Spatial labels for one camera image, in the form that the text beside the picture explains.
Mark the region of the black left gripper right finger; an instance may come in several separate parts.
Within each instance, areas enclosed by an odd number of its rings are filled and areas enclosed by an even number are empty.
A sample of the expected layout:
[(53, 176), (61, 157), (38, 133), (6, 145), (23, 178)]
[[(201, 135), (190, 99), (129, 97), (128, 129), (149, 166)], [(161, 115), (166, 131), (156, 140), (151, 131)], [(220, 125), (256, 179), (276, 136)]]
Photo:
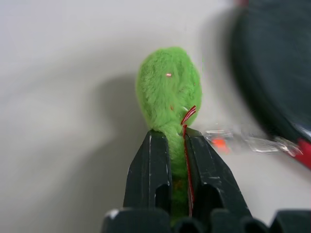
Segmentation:
[(210, 216), (215, 209), (251, 216), (233, 173), (203, 135), (188, 128), (186, 145), (194, 198), (192, 216)]

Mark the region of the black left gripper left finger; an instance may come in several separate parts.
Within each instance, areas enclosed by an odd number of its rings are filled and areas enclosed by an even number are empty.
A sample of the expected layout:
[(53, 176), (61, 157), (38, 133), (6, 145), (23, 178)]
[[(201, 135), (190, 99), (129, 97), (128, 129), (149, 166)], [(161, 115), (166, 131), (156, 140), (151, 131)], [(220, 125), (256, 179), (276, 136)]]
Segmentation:
[(168, 143), (148, 131), (128, 169), (124, 208), (171, 209), (172, 174)]

